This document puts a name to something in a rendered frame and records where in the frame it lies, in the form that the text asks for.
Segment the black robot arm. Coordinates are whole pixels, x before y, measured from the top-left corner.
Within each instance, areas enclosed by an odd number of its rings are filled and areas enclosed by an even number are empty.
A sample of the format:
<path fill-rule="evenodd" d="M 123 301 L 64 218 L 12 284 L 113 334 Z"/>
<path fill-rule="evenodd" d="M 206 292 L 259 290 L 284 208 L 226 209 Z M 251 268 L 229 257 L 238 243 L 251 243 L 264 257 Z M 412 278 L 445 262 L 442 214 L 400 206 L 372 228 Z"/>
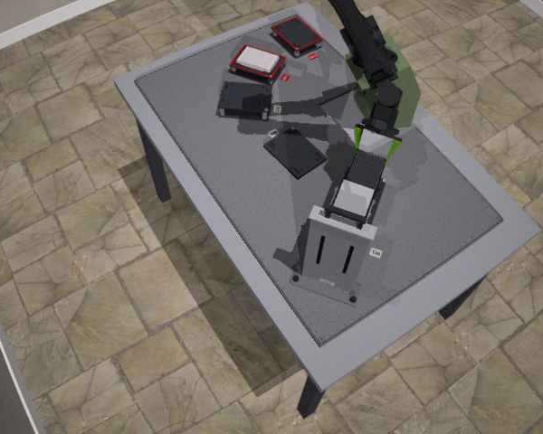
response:
<path fill-rule="evenodd" d="M 386 126 L 394 128 L 399 110 L 395 109 L 393 112 L 393 107 L 398 108 L 400 94 L 401 97 L 403 94 L 400 88 L 394 83 L 391 84 L 392 80 L 398 78 L 395 66 L 398 59 L 396 53 L 385 49 L 386 41 L 374 16 L 366 18 L 362 15 L 354 0 L 328 1 L 345 27 L 339 31 L 354 58 L 352 61 L 364 69 L 370 89 L 378 88 L 378 101 L 384 105 L 374 103 L 369 121 L 373 122 L 372 126 L 381 130 L 386 130 Z"/>

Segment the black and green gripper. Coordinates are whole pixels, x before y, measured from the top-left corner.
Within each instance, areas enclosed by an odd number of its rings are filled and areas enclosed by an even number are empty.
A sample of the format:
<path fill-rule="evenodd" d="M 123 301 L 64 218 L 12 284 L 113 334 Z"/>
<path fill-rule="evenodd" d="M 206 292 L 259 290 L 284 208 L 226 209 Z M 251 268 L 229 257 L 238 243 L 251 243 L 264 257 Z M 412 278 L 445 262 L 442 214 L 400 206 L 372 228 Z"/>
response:
<path fill-rule="evenodd" d="M 382 136 L 385 136 L 385 137 L 390 137 L 390 138 L 394 139 L 394 142 L 393 142 L 393 144 L 392 144 L 392 146 L 390 148 L 390 151 L 389 151 L 387 159 L 386 159 L 386 163 L 387 163 L 390 156 L 395 152 L 395 150 L 399 147 L 399 145 L 402 142 L 402 139 L 399 139 L 399 138 L 395 137 L 395 135 L 398 136 L 399 129 L 390 128 L 390 127 L 387 127 L 386 130 L 384 130 L 384 129 L 383 130 L 376 129 L 374 126 L 372 126 L 371 121 L 368 121 L 368 120 L 365 120 L 365 119 L 362 119 L 361 124 L 365 124 L 365 125 L 362 126 L 362 125 L 356 124 L 356 126 L 354 127 L 355 141 L 356 141 L 355 154 L 357 153 L 358 146 L 359 146 L 359 143 L 360 143 L 360 139 L 362 137 L 362 133 L 363 133 L 363 130 L 365 128 L 365 129 L 374 131 L 379 135 L 382 135 Z M 386 163 L 385 163 L 385 165 L 386 165 Z"/>

